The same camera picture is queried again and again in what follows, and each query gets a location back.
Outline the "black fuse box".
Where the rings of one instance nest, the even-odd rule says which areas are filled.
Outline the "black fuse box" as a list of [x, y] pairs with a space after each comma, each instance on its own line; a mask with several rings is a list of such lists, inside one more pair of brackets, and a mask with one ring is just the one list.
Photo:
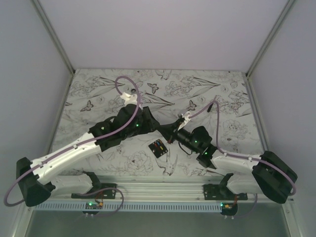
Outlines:
[[154, 154], [155, 158], [160, 158], [168, 152], [167, 147], [163, 144], [163, 142], [160, 139], [155, 140], [154, 142], [149, 144], [148, 147]]

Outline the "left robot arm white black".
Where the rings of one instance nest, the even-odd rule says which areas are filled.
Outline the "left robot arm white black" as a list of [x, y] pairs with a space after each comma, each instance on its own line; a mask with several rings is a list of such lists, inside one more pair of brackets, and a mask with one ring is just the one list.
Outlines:
[[123, 140], [154, 132], [160, 126], [149, 107], [142, 109], [129, 104], [116, 116], [96, 123], [80, 138], [53, 153], [29, 160], [24, 157], [16, 163], [16, 178], [28, 207], [45, 202], [57, 194], [85, 194], [89, 198], [100, 195], [101, 184], [95, 174], [85, 172], [79, 179], [73, 176], [57, 182], [59, 174], [76, 162], [118, 146]]

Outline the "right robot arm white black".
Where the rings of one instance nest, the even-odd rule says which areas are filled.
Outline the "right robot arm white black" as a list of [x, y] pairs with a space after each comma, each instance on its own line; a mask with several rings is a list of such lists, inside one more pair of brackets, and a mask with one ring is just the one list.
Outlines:
[[297, 174], [271, 151], [261, 155], [229, 153], [212, 145], [212, 137], [204, 126], [188, 132], [181, 128], [179, 121], [161, 125], [158, 131], [169, 144], [177, 141], [195, 153], [204, 168], [223, 173], [215, 186], [214, 196], [218, 198], [229, 200], [241, 194], [263, 194], [283, 204], [295, 194]]

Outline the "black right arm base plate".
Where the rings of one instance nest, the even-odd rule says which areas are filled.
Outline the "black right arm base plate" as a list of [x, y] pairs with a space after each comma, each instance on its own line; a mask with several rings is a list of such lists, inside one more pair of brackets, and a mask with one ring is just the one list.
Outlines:
[[205, 200], [248, 200], [246, 193], [234, 194], [228, 188], [215, 184], [204, 184], [203, 194]]

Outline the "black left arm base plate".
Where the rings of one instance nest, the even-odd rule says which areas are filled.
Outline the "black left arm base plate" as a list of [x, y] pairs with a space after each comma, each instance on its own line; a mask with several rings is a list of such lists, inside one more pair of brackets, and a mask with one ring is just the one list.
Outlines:
[[71, 194], [73, 199], [115, 199], [116, 197], [116, 188], [117, 184], [115, 183], [102, 183], [100, 188], [92, 188], [87, 196], [82, 196], [78, 194]]

